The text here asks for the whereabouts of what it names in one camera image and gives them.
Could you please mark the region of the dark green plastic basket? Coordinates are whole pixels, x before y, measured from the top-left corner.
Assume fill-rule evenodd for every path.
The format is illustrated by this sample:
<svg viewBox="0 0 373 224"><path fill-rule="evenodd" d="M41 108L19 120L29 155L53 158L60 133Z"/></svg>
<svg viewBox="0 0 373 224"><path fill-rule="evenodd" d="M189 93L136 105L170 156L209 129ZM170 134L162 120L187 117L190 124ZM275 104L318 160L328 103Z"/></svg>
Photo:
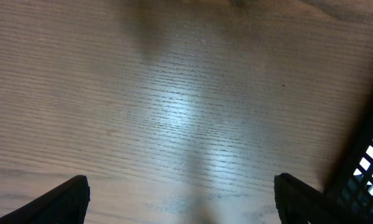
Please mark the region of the dark green plastic basket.
<svg viewBox="0 0 373 224"><path fill-rule="evenodd" d="M373 102L324 194L373 223Z"/></svg>

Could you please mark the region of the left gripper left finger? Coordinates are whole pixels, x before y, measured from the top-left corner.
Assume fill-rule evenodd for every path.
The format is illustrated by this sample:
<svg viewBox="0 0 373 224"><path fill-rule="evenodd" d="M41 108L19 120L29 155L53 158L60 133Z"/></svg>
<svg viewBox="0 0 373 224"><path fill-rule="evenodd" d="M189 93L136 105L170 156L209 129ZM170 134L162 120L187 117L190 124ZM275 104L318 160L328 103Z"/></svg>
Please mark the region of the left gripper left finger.
<svg viewBox="0 0 373 224"><path fill-rule="evenodd" d="M0 217L0 224L83 224L90 186L76 175L25 206Z"/></svg>

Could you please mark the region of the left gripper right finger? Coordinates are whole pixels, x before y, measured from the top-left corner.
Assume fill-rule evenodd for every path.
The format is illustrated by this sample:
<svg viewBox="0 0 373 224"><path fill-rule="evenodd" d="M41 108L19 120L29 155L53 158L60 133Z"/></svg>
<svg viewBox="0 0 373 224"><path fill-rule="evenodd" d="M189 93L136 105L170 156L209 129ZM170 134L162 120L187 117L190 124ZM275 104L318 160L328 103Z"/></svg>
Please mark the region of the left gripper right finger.
<svg viewBox="0 0 373 224"><path fill-rule="evenodd" d="M296 177L274 178L275 204L282 224L348 224L357 218Z"/></svg>

